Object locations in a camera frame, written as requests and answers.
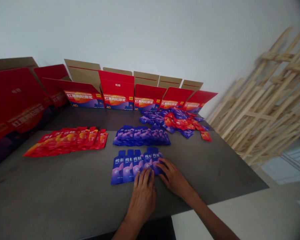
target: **cardboard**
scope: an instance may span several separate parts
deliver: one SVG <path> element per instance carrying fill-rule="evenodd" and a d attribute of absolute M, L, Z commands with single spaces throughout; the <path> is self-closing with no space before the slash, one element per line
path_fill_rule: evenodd
<path fill-rule="evenodd" d="M 0 162 L 56 114 L 29 68 L 0 71 Z"/>
<path fill-rule="evenodd" d="M 101 70 L 99 76 L 106 108 L 133 110 L 134 77 Z"/>
<path fill-rule="evenodd" d="M 167 89 L 169 87 L 178 88 L 180 87 L 181 82 L 182 82 L 182 78 L 160 76 L 158 87 L 164 87 Z"/>
<path fill-rule="evenodd" d="M 159 75 L 143 73 L 143 72 L 133 72 L 134 75 L 134 84 L 143 84 L 148 86 L 158 86 Z"/>
<path fill-rule="evenodd" d="M 113 72 L 113 73 L 119 73 L 119 74 L 125 74 L 125 75 L 132 76 L 132 72 L 127 71 L 127 70 L 120 70 L 120 69 L 106 68 L 106 67 L 104 67 L 103 70 L 106 72 Z"/>
<path fill-rule="evenodd" d="M 161 101 L 160 109 L 181 108 L 192 93 L 193 90 L 169 87 Z"/>
<path fill-rule="evenodd" d="M 100 89 L 100 78 L 98 70 L 100 65 L 97 63 L 88 63 L 75 60 L 64 60 L 74 82 L 89 83 L 98 91 Z"/>
<path fill-rule="evenodd" d="M 134 110 L 158 111 L 165 88 L 136 84 Z"/>
<path fill-rule="evenodd" d="M 190 80 L 184 80 L 182 83 L 181 88 L 182 89 L 189 89 L 189 90 L 200 90 L 202 87 L 203 83 L 202 82 L 195 82 L 195 81 L 190 81 Z"/>
<path fill-rule="evenodd" d="M 88 83 L 43 79 L 45 85 L 63 90 L 73 107 L 104 108 L 102 94 Z"/>
<path fill-rule="evenodd" d="M 59 64 L 48 67 L 40 67 L 35 68 L 34 72 L 38 76 L 44 88 L 46 89 L 55 107 L 58 109 L 58 111 L 63 111 L 69 105 L 69 101 L 64 91 L 58 87 L 55 87 L 54 85 L 47 84 L 45 80 L 66 79 L 68 81 L 71 81 L 65 66 L 63 64 Z"/>
<path fill-rule="evenodd" d="M 182 109 L 190 113 L 198 114 L 201 108 L 215 97 L 217 93 L 196 91 L 183 105 Z"/>

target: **brown cardboard flap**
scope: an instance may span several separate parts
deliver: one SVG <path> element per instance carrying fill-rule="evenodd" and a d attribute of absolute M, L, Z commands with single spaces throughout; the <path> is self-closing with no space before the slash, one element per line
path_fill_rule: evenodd
<path fill-rule="evenodd" d="M 98 70 L 101 70 L 97 63 L 88 63 L 75 60 L 64 60 L 74 82 L 89 83 L 98 91 L 100 90 L 100 77 Z"/>
<path fill-rule="evenodd" d="M 120 69 L 115 69 L 115 68 L 103 68 L 104 71 L 107 72 L 114 72 L 114 73 L 119 73 L 119 74 L 125 74 L 125 75 L 129 75 L 132 76 L 132 72 L 131 71 L 126 71 L 126 70 L 120 70 Z"/>
<path fill-rule="evenodd" d="M 0 71 L 22 67 L 35 68 L 38 65 L 33 57 L 0 59 Z"/>
<path fill-rule="evenodd" d="M 159 75 L 143 73 L 143 72 L 133 72 L 134 75 L 134 85 L 143 84 L 148 86 L 158 86 Z"/>
<path fill-rule="evenodd" d="M 184 80 L 181 88 L 197 91 L 201 89 L 202 85 L 203 85 L 202 82 Z"/>
<path fill-rule="evenodd" d="M 182 82 L 182 78 L 173 78 L 173 77 L 160 76 L 158 87 L 164 87 L 164 88 L 176 87 L 176 88 L 179 88 L 181 82 Z"/>

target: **row of packets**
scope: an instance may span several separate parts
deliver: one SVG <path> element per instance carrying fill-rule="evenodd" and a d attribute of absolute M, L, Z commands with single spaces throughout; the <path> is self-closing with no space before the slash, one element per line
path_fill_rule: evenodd
<path fill-rule="evenodd" d="M 63 128 L 44 135 L 24 157 L 46 157 L 105 147 L 108 133 L 96 127 Z"/>
<path fill-rule="evenodd" d="M 171 145 L 168 133 L 159 126 L 132 127 L 124 125 L 117 131 L 113 140 L 116 146 L 151 146 L 151 145 Z"/>
<path fill-rule="evenodd" d="M 179 108 L 165 109 L 160 112 L 142 112 L 143 116 L 139 120 L 145 124 L 149 123 L 154 126 L 161 126 L 171 134 L 179 131 L 185 138 L 190 138 L 194 134 L 194 130 L 201 132 L 208 131 L 209 127 L 201 126 L 199 122 L 203 121 L 203 117 L 199 117 L 193 113 L 188 113 Z M 206 141 L 211 141 L 208 133 L 202 137 Z"/>
<path fill-rule="evenodd" d="M 156 165 L 158 158 L 162 158 L 162 153 L 156 147 L 148 147 L 144 154 L 140 150 L 119 151 L 117 157 L 113 160 L 111 185 L 133 182 L 138 171 L 144 168 L 154 170 L 154 175 L 163 174 L 163 171 Z"/>

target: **floor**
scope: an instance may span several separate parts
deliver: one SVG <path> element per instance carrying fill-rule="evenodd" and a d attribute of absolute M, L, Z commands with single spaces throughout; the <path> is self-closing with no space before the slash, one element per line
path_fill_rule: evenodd
<path fill-rule="evenodd" d="M 286 153 L 291 156 L 300 152 L 299 147 L 300 143 Z M 297 170 L 285 160 L 272 159 L 257 171 L 269 189 L 210 208 L 240 239 L 300 239 L 300 169 Z M 212 239 L 193 210 L 172 216 L 172 222 L 177 240 Z"/>

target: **white wall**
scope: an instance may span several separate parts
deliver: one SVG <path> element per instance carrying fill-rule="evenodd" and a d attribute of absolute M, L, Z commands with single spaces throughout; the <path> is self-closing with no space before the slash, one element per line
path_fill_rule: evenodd
<path fill-rule="evenodd" d="M 299 0 L 0 0 L 0 58 L 64 58 L 204 82 L 219 94 L 247 77 L 279 35 L 300 31 Z"/>

